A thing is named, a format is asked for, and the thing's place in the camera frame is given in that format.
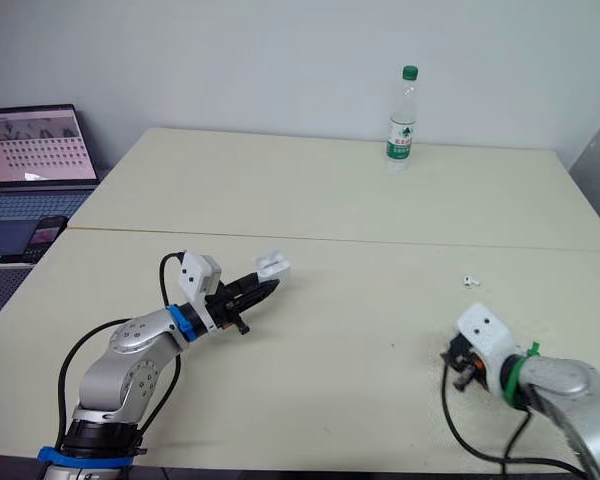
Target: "laptop keyboard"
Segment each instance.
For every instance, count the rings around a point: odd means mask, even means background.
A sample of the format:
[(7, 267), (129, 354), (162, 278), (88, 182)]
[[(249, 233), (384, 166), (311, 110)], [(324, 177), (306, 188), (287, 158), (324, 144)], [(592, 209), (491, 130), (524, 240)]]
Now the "laptop keyboard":
[(90, 193), (0, 195), (0, 220), (38, 220), (57, 215), (70, 217)]

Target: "white wall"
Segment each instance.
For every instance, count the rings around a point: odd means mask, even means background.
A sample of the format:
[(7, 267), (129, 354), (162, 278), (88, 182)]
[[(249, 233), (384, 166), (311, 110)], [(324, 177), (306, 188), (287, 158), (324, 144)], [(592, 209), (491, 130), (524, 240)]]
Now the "white wall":
[(74, 102), (104, 161), (148, 126), (545, 147), (600, 126), (600, 0), (0, 0), (0, 106)]

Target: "green ring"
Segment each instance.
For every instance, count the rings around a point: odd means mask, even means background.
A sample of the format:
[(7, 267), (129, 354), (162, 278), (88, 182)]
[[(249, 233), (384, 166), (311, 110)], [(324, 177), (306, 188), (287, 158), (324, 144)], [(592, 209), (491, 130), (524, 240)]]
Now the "green ring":
[(516, 389), (518, 388), (520, 370), (522, 370), (524, 362), (526, 362), (529, 357), (535, 357), (540, 355), (540, 353), (538, 352), (539, 349), (540, 344), (538, 342), (533, 342), (533, 346), (529, 350), (527, 350), (527, 355), (519, 358), (516, 364), (511, 369), (509, 378), (507, 378), (507, 384), (504, 387), (504, 399), (507, 402), (507, 404), (512, 408), (516, 408), (513, 397), (516, 393)]

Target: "water bottle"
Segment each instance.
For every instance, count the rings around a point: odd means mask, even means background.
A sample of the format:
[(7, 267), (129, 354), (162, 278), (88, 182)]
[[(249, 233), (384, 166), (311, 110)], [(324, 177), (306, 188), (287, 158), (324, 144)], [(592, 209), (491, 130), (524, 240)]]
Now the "water bottle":
[(416, 125), (416, 79), (418, 67), (407, 65), (402, 69), (403, 91), (398, 109), (391, 115), (391, 129), (387, 142), (388, 168), (403, 171), (411, 153), (411, 139)]

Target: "white table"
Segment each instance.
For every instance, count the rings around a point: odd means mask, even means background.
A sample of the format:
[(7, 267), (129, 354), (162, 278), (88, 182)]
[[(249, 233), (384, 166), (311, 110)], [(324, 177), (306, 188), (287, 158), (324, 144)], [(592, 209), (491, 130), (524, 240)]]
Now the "white table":
[(600, 219), (553, 152), (150, 129), (72, 227), (600, 250)]
[[(476, 301), (499, 314), (522, 346), (539, 340), (545, 355), (600, 370), (600, 252), (69, 229), (0, 314), (0, 454), (35, 456), (53, 442), (64, 355), (95, 325), (160, 307), (162, 255), (211, 254), (231, 280), (270, 247), (288, 255), (291, 281), (245, 314), (251, 333), (232, 329), (188, 351), (140, 463), (494, 472), (455, 443), (438, 398), (438, 354)], [(176, 273), (170, 265), (168, 287), (182, 302)], [(466, 274), (482, 286), (464, 287)], [(106, 340), (76, 356), (69, 410)], [(167, 369), (163, 387), (170, 376)], [(520, 420), (478, 387), (450, 402), (466, 437), (494, 452)], [(575, 461), (546, 420), (531, 426), (516, 452)]]

